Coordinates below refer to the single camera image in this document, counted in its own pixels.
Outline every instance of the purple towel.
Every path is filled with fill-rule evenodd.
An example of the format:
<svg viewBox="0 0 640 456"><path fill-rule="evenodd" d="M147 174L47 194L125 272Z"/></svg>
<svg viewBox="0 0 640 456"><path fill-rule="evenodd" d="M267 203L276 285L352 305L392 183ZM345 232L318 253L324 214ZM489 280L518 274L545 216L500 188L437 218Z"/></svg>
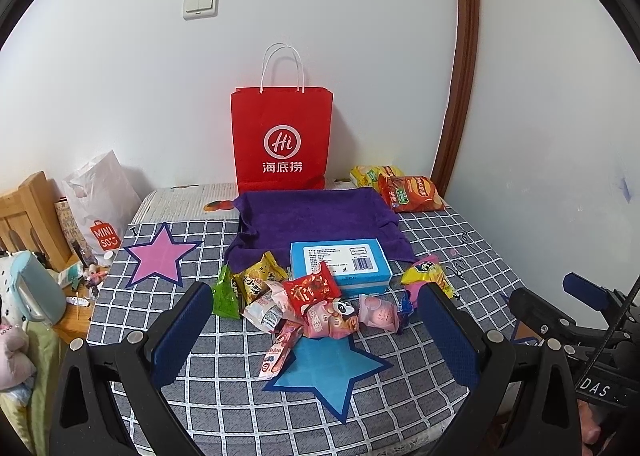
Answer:
<svg viewBox="0 0 640 456"><path fill-rule="evenodd" d="M238 235L225 261L239 273L271 250L290 266L291 243L377 239L386 258L415 262L409 241L398 230L398 215L372 188L344 191L256 191L234 201L240 211Z"/></svg>

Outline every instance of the silver screw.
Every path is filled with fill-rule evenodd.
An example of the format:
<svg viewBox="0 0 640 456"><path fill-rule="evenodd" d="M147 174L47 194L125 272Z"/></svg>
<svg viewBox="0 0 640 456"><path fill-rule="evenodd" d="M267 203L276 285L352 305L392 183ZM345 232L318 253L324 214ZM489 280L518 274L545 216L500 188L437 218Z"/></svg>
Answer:
<svg viewBox="0 0 640 456"><path fill-rule="evenodd" d="M548 341L546 341L546 345L554 351L558 351L562 347L562 345L556 339L549 339Z"/></svg>
<svg viewBox="0 0 640 456"><path fill-rule="evenodd" d="M78 351L83 344L84 344L84 341L82 339L73 339L69 344L69 349L71 351Z"/></svg>
<svg viewBox="0 0 640 456"><path fill-rule="evenodd" d="M144 337L145 334L142 331L132 331L127 335L127 342L129 344L138 344Z"/></svg>
<svg viewBox="0 0 640 456"><path fill-rule="evenodd" d="M504 340L504 335L498 330L488 331L486 337L495 344L500 344Z"/></svg>

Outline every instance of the white bag handle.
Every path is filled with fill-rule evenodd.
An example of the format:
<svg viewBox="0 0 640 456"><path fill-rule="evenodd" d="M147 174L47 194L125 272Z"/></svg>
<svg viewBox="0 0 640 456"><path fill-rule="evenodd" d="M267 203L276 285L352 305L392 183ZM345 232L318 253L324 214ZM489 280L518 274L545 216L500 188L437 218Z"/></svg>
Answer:
<svg viewBox="0 0 640 456"><path fill-rule="evenodd" d="M267 53L269 53L269 50L274 46L279 46L279 48L272 51L271 54L269 55L269 58L265 60L265 58L267 57ZM302 64L302 58L300 58L300 54L298 53L297 49L295 49L293 46L289 46L288 44L285 44L284 42L276 42L275 44L272 44L266 49L266 51L264 52L264 55L262 56L262 76L260 77L260 92L264 91L264 88L262 87L262 85L264 83L264 74L267 72L267 66L269 65L269 60L271 60L271 57L273 57L274 54L276 54L277 52L285 48L288 48L293 51L292 55L296 61L296 71L297 71L296 76L298 80L298 83L297 83L298 90L300 90L300 70L302 70L302 92L305 92L305 68Z"/></svg>

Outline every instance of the blue tissue package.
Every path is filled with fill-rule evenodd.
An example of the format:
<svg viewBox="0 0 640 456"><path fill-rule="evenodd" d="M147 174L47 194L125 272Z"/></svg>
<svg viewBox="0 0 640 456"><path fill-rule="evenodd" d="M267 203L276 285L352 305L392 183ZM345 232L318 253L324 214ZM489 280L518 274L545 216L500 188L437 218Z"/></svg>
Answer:
<svg viewBox="0 0 640 456"><path fill-rule="evenodd" d="M377 239L291 243L293 279L312 273L321 261L346 297L384 293L391 280L391 268Z"/></svg>

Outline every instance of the gray plaid fabric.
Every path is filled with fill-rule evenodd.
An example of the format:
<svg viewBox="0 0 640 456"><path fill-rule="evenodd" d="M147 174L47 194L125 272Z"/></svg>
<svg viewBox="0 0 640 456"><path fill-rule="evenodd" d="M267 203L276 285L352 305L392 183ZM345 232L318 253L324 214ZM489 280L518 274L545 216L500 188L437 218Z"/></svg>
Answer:
<svg viewBox="0 0 640 456"><path fill-rule="evenodd" d="M449 279L458 304L484 330L510 337L514 317L500 294L521 285L509 266L455 211L401 214L400 228L418 256L436 253L443 266L461 269ZM159 224L131 225L124 246L148 243ZM202 241L180 262L185 288L195 280L213 284L237 221L171 223L176 241ZM390 263L394 278L384 298L398 302L399 276L406 265ZM171 308L183 288L151 277L124 289L135 260L121 250L100 291L88 333L93 344L114 343L135 329L148 328ZM417 314L402 335L364 325L356 346L393 366L358 382L346 425L340 424L306 392L267 392L256 380L265 351L273 343L246 320L212 315L176 381L162 388L165 399L205 454L284 456L361 455L406 452L437 439L459 409L467 390L453 381L429 332ZM113 386L116 402L138 448L148 449L124 389Z"/></svg>

